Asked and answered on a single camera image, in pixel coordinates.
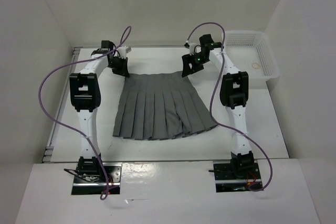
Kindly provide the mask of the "grey pleated skirt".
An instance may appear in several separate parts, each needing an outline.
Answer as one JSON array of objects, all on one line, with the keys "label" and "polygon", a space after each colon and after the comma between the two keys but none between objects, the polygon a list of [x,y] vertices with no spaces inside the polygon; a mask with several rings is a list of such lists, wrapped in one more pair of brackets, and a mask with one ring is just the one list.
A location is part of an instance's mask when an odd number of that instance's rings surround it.
[{"label": "grey pleated skirt", "polygon": [[170,140],[216,127],[188,77],[180,71],[131,74],[124,81],[113,136]]}]

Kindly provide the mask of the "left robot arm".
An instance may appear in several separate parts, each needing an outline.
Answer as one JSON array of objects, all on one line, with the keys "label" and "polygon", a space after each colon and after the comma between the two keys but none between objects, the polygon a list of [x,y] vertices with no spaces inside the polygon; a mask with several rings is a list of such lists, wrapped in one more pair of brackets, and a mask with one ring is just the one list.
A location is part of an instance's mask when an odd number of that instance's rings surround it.
[{"label": "left robot arm", "polygon": [[81,154],[77,166],[77,174],[87,176],[98,182],[104,178],[104,168],[99,163],[101,156],[97,140],[97,112],[101,104],[101,92],[98,78],[105,68],[112,73],[129,77],[127,53],[129,46],[115,48],[109,40],[103,40],[101,47],[91,54],[85,67],[69,77],[70,101],[79,119],[81,132]]}]

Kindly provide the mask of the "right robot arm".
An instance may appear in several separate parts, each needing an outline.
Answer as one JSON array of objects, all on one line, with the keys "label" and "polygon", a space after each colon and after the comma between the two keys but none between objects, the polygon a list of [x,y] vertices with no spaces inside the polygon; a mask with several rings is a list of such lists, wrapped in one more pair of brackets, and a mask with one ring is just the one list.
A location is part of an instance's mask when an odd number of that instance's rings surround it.
[{"label": "right robot arm", "polygon": [[189,50],[182,56],[182,77],[204,69],[204,64],[212,62],[220,71],[219,100],[229,116],[228,129],[234,131],[230,160],[230,173],[235,178],[242,178],[254,165],[254,155],[247,139],[246,105],[249,96],[249,75],[240,71],[225,52],[221,42],[214,42],[210,34],[199,38],[200,51],[196,43],[187,41],[184,47]]}]

